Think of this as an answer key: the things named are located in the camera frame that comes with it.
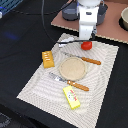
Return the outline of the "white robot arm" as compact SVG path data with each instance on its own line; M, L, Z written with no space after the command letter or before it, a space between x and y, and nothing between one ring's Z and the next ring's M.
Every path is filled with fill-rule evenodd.
M101 0L77 0L79 15L79 39L89 40L96 27L97 14Z

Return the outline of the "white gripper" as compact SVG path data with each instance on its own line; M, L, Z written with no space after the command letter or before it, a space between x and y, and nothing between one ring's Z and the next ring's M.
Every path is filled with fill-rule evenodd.
M97 23L97 14L99 7L87 8L79 6L79 39L89 40Z

